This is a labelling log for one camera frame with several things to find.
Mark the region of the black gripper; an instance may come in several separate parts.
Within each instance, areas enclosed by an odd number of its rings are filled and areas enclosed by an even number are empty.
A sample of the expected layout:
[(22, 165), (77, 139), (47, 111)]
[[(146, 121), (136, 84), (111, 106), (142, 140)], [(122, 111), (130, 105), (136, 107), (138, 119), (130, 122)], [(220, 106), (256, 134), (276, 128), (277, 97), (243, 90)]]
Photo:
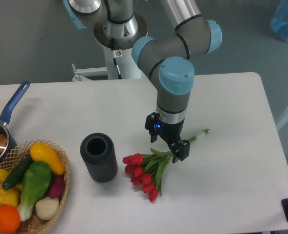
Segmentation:
[(184, 120), (178, 123), (166, 123), (161, 120), (160, 113), (153, 112), (146, 117), (145, 129), (149, 131), (151, 143), (161, 137), (173, 154), (172, 163), (185, 160), (190, 153), (190, 142), (181, 139)]

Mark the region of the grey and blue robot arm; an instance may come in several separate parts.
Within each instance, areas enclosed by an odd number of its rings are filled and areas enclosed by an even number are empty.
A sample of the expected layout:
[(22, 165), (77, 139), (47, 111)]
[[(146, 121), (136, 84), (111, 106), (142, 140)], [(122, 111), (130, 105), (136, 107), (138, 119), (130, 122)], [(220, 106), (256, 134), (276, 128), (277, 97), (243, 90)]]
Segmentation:
[(194, 84), (191, 58), (217, 49), (220, 26), (205, 20), (193, 0), (164, 0), (175, 35), (158, 42), (134, 11), (131, 0), (66, 0), (70, 18), (79, 28), (91, 28), (103, 47), (110, 79), (137, 78), (143, 73), (157, 90), (156, 111), (146, 118), (151, 142), (162, 138), (173, 162), (186, 159), (190, 142), (182, 139), (190, 93)]

